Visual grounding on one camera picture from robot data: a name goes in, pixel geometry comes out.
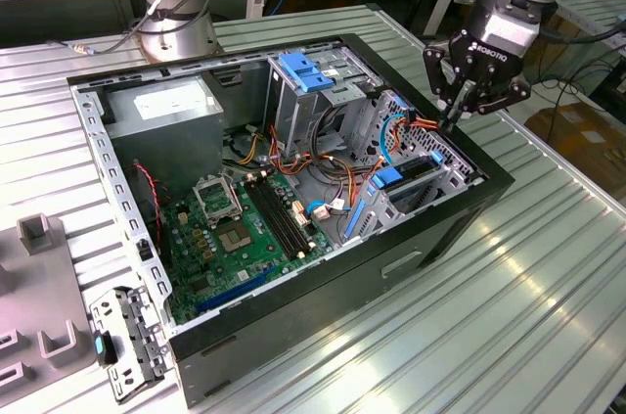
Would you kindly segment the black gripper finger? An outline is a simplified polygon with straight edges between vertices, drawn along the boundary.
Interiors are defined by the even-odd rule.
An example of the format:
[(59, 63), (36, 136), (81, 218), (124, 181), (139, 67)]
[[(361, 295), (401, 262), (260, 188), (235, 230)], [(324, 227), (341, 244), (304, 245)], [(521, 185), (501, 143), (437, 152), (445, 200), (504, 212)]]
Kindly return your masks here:
[(443, 103), (442, 114), (438, 121), (440, 133), (450, 133), (456, 123), (456, 108), (454, 107), (458, 97), (458, 83), (456, 76), (449, 82), (443, 71), (443, 62), (449, 53), (446, 44), (428, 44), (423, 51), (425, 71), (430, 90), (437, 96), (437, 101)]
[(489, 115), (525, 101), (530, 97), (530, 91), (529, 84), (522, 78), (514, 78), (506, 89), (500, 91), (474, 84), (448, 114), (448, 131), (451, 132), (460, 119)]

